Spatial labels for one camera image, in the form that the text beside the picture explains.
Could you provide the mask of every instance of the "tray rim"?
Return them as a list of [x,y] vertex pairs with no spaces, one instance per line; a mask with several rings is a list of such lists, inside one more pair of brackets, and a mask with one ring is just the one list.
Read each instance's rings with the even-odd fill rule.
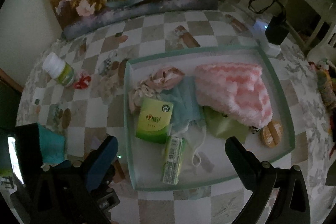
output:
[[261,49],[259,46],[242,46],[242,45],[227,45],[227,46],[218,46],[218,47],[195,47],[195,48],[185,48],[182,50],[175,50],[170,52],[162,52],[154,55],[143,56],[135,59],[131,59],[127,61],[126,70],[125,70],[125,82],[124,82],[124,131],[125,131],[125,140],[126,140],[126,156],[127,156],[127,164],[128,164],[128,171],[131,179],[131,184],[133,189],[137,191],[172,191],[172,190],[186,190],[192,188],[199,188],[204,186],[209,186],[225,181],[229,181],[231,179],[237,178],[238,175],[232,175],[229,177],[224,177],[216,180],[211,180],[207,182],[199,182],[199,183],[191,183],[188,185],[183,185],[179,187],[177,185],[167,185],[164,188],[144,188],[144,187],[137,187],[137,183],[135,180],[135,171],[134,171],[134,164],[133,164],[133,154],[131,149],[131,135],[128,131],[128,121],[127,121],[127,110],[128,110],[128,86],[129,86],[129,74],[130,74],[130,66],[132,64],[137,64],[141,62],[146,62],[149,60],[166,58],[166,57],[173,57],[185,54],[192,54],[192,53],[200,53],[200,52],[219,52],[219,51],[236,51],[236,50],[255,50],[259,53],[260,57],[262,58],[263,62],[265,63],[268,72],[273,80],[274,86],[276,88],[276,101],[277,105],[279,106],[279,114],[285,121],[288,133],[289,133],[289,149],[280,153],[277,157],[270,160],[270,163],[273,163],[285,155],[289,154],[293,149],[295,149],[295,132],[294,132],[294,125],[292,116],[290,114],[290,109],[288,106],[287,99],[285,97],[285,93],[282,89],[280,84],[280,80],[271,64],[269,58],[267,57],[266,53]]

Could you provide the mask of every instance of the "black round logo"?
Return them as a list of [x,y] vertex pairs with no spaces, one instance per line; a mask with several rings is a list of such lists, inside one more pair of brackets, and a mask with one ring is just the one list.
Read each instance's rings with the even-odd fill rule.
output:
[[162,111],[163,111],[163,112],[168,112],[169,110],[170,110],[169,105],[163,105],[163,106],[162,106]]

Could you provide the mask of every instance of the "table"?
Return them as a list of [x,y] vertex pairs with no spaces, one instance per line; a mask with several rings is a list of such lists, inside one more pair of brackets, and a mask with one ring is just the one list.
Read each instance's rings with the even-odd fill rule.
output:
[[[155,54],[181,48],[183,45],[172,30],[183,25],[202,46],[221,46],[234,43],[254,45],[250,31],[235,29],[227,23],[225,15],[235,17],[246,26],[246,15],[228,3],[219,3],[218,11],[169,12],[143,16],[119,22],[82,36],[73,42],[58,40],[41,54],[26,82],[19,106],[17,125],[39,122],[52,131],[64,134],[66,157],[70,161],[83,160],[94,143],[107,134],[117,137],[119,155],[127,174],[123,132],[122,86],[110,83],[98,74],[100,64],[112,50],[128,58]],[[115,34],[127,35],[119,43]],[[86,41],[86,52],[80,55]],[[285,39],[282,52],[270,58],[286,95],[295,129],[296,148],[273,166],[290,168],[298,164],[305,177],[310,201],[329,191],[324,186],[332,147],[328,135],[329,122],[322,99],[317,90],[316,73],[311,71],[299,47]],[[87,90],[73,90],[57,85],[42,71],[46,56],[55,52],[75,70],[85,69],[92,76]],[[60,109],[71,109],[70,126],[60,126]],[[239,179],[190,190],[167,192],[141,192],[133,190],[129,177],[113,186],[120,205],[113,208],[112,223],[230,223],[235,219],[251,192],[244,189]],[[264,223],[272,208],[276,190],[260,218]]]

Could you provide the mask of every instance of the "white bottle cap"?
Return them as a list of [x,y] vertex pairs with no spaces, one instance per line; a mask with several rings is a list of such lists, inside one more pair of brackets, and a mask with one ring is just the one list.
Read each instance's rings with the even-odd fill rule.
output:
[[56,79],[65,67],[65,61],[60,59],[54,52],[51,52],[44,60],[42,69],[50,74],[51,78]]

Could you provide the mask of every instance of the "white pill bottle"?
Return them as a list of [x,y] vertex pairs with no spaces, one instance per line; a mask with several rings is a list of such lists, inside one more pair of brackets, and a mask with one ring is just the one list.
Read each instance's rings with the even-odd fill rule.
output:
[[54,52],[51,52],[44,60],[42,69],[63,86],[70,86],[75,81],[73,67],[60,59]]

